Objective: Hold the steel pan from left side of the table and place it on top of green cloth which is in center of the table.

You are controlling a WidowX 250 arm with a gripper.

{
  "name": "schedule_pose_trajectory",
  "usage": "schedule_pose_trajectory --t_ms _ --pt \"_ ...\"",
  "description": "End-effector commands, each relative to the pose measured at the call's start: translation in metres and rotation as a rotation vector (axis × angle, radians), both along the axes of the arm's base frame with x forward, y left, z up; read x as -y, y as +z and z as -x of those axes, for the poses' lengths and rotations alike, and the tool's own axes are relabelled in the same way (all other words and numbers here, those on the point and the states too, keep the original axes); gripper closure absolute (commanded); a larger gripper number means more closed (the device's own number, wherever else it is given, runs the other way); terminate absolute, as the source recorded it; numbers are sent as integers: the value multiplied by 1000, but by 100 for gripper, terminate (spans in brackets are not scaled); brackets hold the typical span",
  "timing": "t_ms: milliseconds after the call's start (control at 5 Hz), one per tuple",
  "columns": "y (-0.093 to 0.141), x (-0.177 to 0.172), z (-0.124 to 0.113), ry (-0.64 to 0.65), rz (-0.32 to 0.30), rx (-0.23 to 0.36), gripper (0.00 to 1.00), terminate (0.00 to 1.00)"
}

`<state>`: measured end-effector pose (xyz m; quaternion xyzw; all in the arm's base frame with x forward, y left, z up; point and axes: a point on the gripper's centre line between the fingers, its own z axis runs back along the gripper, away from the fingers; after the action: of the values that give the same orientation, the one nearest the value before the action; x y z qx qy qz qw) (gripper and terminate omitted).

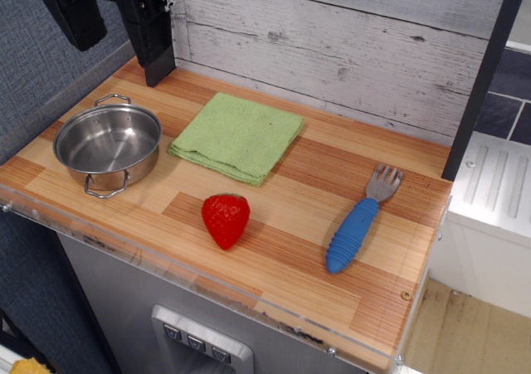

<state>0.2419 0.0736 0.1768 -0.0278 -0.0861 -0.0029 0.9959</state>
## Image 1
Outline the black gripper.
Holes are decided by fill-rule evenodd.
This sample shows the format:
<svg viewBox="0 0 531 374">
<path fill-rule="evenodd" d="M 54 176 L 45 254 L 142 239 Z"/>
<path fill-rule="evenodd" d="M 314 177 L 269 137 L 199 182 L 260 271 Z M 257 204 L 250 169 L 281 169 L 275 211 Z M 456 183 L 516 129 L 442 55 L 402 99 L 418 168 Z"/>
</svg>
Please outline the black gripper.
<svg viewBox="0 0 531 374">
<path fill-rule="evenodd" d="M 42 0 L 68 42 L 88 51 L 107 34 L 96 0 Z M 170 10 L 174 0 L 118 0 L 147 86 L 156 86 L 175 68 Z"/>
</svg>

